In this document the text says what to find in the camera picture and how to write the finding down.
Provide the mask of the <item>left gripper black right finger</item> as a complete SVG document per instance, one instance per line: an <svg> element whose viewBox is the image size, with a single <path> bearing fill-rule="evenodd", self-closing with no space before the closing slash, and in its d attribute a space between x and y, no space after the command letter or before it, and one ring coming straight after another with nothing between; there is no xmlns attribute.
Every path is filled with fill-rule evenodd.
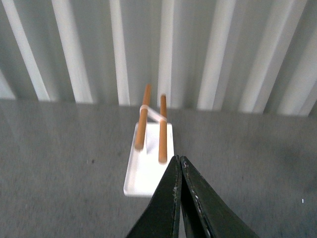
<svg viewBox="0 0 317 238"><path fill-rule="evenodd" d="M188 238L257 238L221 199L185 156L182 168L181 208Z"/></svg>

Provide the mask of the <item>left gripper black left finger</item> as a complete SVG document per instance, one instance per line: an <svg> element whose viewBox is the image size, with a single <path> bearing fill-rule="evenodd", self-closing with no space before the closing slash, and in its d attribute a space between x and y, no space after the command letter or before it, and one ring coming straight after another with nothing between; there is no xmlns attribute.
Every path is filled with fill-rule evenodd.
<svg viewBox="0 0 317 238"><path fill-rule="evenodd" d="M173 156L141 217L128 238L177 238L179 235L182 170Z"/></svg>

